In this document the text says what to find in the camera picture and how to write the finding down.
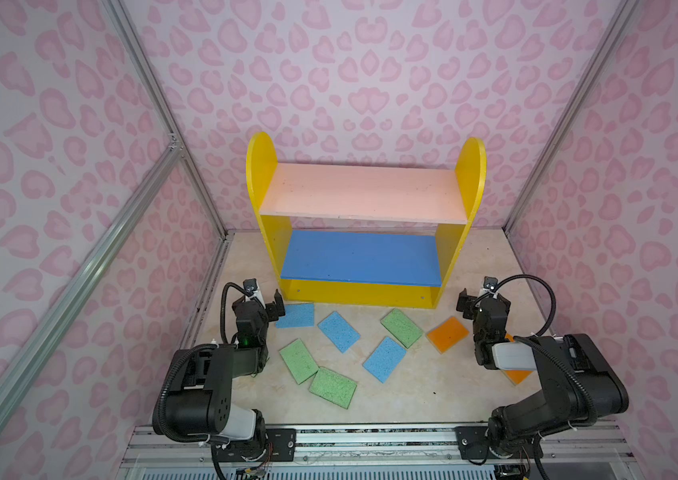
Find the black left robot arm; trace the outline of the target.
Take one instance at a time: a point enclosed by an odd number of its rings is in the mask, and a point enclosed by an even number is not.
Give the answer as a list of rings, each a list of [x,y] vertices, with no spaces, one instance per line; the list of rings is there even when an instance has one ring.
[[[286,314],[282,295],[265,303],[252,279],[238,290],[232,310],[237,332],[229,342],[198,344],[175,352],[158,393],[152,428],[176,443],[200,443],[212,456],[263,462],[270,455],[263,414],[233,403],[233,380],[258,375],[269,359],[267,335]]]

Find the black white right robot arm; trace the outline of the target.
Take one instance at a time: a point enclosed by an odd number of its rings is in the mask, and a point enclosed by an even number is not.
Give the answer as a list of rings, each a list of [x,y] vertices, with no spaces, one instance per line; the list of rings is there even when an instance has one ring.
[[[523,452],[537,456],[543,438],[589,427],[629,406],[626,387],[588,335],[510,338],[510,306],[501,294],[490,292],[472,296],[462,291],[456,303],[456,311],[472,322],[479,366],[535,371],[540,384],[536,393],[495,408],[481,438],[461,440],[462,458],[476,464]]]

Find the green sponge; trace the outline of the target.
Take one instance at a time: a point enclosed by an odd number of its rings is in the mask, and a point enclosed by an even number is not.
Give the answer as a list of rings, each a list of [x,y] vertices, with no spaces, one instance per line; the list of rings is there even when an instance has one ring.
[[[287,369],[298,385],[313,377],[319,367],[302,339],[296,339],[279,350]]]
[[[350,407],[357,382],[325,367],[314,376],[309,392],[345,410]]]
[[[406,349],[423,335],[423,330],[400,309],[391,310],[381,319],[381,324]]]

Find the green sponge bottom front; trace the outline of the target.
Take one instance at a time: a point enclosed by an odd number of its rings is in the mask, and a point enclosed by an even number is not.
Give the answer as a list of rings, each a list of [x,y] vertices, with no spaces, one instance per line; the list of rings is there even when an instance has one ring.
[[[350,407],[357,382],[325,367],[314,376],[309,392],[345,410]]]

